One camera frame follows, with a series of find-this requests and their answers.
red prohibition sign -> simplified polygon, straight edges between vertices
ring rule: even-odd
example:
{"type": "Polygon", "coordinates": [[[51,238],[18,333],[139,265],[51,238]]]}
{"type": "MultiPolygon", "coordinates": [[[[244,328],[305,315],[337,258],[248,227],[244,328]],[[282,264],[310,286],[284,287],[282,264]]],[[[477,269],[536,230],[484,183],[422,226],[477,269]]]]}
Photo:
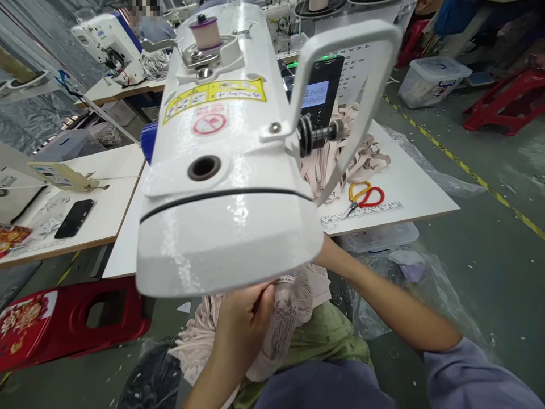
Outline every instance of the red prohibition sign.
{"type": "Polygon", "coordinates": [[[227,118],[221,114],[208,114],[199,118],[193,125],[197,136],[208,136],[221,131],[227,125],[227,118]]]}

green light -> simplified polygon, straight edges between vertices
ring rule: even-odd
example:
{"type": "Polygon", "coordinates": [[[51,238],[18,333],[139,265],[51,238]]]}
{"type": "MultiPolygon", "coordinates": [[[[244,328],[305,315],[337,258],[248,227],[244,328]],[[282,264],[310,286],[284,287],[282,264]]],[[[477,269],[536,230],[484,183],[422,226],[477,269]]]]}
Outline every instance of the green light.
{"type": "MultiPolygon", "coordinates": [[[[321,58],[318,60],[318,62],[320,62],[320,61],[325,61],[325,60],[330,60],[330,59],[333,59],[333,58],[335,58],[335,57],[337,57],[336,54],[335,54],[335,55],[332,55],[332,56],[323,56],[323,57],[321,57],[321,58]]],[[[292,62],[291,64],[286,65],[286,67],[287,67],[288,69],[296,68],[296,67],[297,67],[297,61],[292,62]]]]}

white sewing machine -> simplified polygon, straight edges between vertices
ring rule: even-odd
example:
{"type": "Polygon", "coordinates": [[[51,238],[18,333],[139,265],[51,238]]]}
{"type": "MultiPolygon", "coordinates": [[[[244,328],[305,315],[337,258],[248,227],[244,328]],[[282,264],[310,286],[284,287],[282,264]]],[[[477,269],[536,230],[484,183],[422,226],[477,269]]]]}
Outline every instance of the white sewing machine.
{"type": "Polygon", "coordinates": [[[145,80],[142,46],[120,13],[93,17],[70,31],[95,60],[112,70],[113,81],[135,85],[145,80]]]}
{"type": "Polygon", "coordinates": [[[0,223],[10,224],[46,186],[44,180],[27,166],[31,160],[24,153],[0,142],[0,223]]]}
{"type": "Polygon", "coordinates": [[[295,0],[261,0],[255,4],[265,12],[272,46],[276,54],[289,51],[290,33],[297,17],[295,0]]]}
{"type": "Polygon", "coordinates": [[[359,147],[380,101],[401,35],[381,20],[315,36],[299,56],[287,100],[265,13],[214,6],[173,41],[152,166],[142,183],[136,284],[151,297],[216,294],[273,279],[312,261],[322,246],[316,207],[359,147]],[[315,202],[300,157],[339,138],[335,123],[300,117],[315,61],[382,41],[346,149],[315,202]]]}
{"type": "Polygon", "coordinates": [[[199,2],[189,3],[184,6],[174,7],[173,9],[167,11],[164,15],[165,20],[167,20],[172,25],[181,24],[192,15],[195,10],[199,8],[199,2]]]}

scissors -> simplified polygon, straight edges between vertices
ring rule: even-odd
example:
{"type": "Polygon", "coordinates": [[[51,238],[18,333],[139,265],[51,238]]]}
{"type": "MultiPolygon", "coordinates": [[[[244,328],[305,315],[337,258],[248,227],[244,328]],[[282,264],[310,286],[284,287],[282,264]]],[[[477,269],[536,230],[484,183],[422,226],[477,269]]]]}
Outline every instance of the scissors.
{"type": "Polygon", "coordinates": [[[354,210],[356,207],[364,208],[364,207],[374,207],[378,206],[382,202],[384,202],[384,190],[379,188],[378,186],[371,186],[369,182],[360,182],[360,183],[352,183],[350,185],[350,189],[348,190],[348,199],[352,202],[350,204],[350,207],[346,209],[345,213],[342,215],[342,219],[346,219],[350,213],[352,213],[352,210],[354,210]],[[359,192],[356,196],[354,196],[354,186],[357,185],[366,185],[367,187],[363,189],[361,192],[359,192]],[[369,196],[371,196],[371,193],[374,191],[377,191],[380,194],[380,199],[375,203],[367,203],[369,200],[369,196]],[[358,199],[365,194],[363,197],[363,200],[361,202],[358,202],[358,199]]]}

mobile phone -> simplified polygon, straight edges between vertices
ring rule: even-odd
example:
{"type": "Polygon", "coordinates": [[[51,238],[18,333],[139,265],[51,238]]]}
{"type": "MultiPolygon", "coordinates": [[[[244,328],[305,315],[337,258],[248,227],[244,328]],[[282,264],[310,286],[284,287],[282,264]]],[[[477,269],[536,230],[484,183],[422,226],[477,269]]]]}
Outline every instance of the mobile phone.
{"type": "Polygon", "coordinates": [[[95,201],[91,199],[74,203],[65,219],[62,221],[61,227],[58,228],[55,239],[74,237],[94,204],[95,201]]]}

